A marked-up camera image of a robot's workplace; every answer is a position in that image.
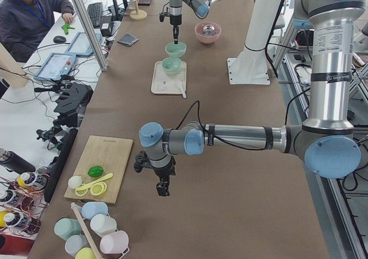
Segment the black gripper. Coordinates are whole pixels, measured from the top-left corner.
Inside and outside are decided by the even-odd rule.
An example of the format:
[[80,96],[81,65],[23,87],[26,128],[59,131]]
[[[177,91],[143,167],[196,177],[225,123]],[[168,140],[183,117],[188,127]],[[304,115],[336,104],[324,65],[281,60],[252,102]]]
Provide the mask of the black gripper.
[[170,161],[163,167],[154,167],[155,174],[159,177],[159,182],[156,184],[156,190],[159,196],[169,196],[170,176],[175,176],[176,161],[174,156],[170,156]]
[[179,37],[179,25],[182,24],[182,7],[173,7],[169,8],[169,16],[170,16],[170,24],[173,26],[173,40],[174,44],[178,44]]

